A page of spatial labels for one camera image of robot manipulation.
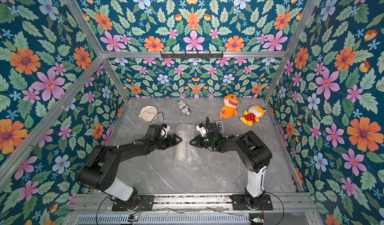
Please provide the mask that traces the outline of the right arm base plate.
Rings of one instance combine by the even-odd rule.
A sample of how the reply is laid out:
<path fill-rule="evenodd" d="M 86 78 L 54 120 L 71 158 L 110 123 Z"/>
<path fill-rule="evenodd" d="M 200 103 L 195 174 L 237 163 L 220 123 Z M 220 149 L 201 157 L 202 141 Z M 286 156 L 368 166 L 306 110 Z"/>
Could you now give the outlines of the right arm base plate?
<path fill-rule="evenodd" d="M 273 204 L 269 195 L 252 198 L 250 195 L 231 195 L 234 211 L 272 211 Z"/>

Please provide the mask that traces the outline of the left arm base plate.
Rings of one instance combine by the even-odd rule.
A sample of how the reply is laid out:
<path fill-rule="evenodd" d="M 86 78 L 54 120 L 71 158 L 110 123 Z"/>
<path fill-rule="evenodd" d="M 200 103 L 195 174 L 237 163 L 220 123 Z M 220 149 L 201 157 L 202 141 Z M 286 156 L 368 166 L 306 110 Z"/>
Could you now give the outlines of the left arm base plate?
<path fill-rule="evenodd" d="M 151 211 L 154 205 L 153 195 L 133 195 L 127 201 L 120 199 L 113 200 L 113 212 L 136 212 L 138 210 Z"/>

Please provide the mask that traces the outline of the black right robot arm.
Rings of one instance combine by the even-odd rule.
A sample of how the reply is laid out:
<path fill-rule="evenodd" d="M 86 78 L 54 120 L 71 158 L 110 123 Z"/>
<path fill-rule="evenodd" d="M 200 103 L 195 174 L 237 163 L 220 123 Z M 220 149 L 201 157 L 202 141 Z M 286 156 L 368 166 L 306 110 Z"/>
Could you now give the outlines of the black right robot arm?
<path fill-rule="evenodd" d="M 267 145 L 253 132 L 242 135 L 223 136 L 217 124 L 207 122 L 197 125 L 199 135 L 190 141 L 190 145 L 208 149 L 211 152 L 237 152 L 248 170 L 248 182 L 245 198 L 241 200 L 247 208 L 258 209 L 265 199 L 265 176 L 273 155 Z"/>

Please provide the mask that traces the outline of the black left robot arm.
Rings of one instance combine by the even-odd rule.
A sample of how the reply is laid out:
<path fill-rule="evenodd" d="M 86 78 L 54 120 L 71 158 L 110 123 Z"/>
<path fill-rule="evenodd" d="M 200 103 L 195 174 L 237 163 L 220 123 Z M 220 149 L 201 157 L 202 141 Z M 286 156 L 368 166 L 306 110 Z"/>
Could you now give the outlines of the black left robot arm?
<path fill-rule="evenodd" d="M 110 196 L 115 208 L 134 211 L 140 207 L 138 190 L 117 177 L 120 163 L 155 150 L 166 150 L 183 141 L 176 134 L 169 134 L 166 124 L 150 125 L 144 137 L 118 146 L 96 146 L 78 172 L 80 184 Z"/>

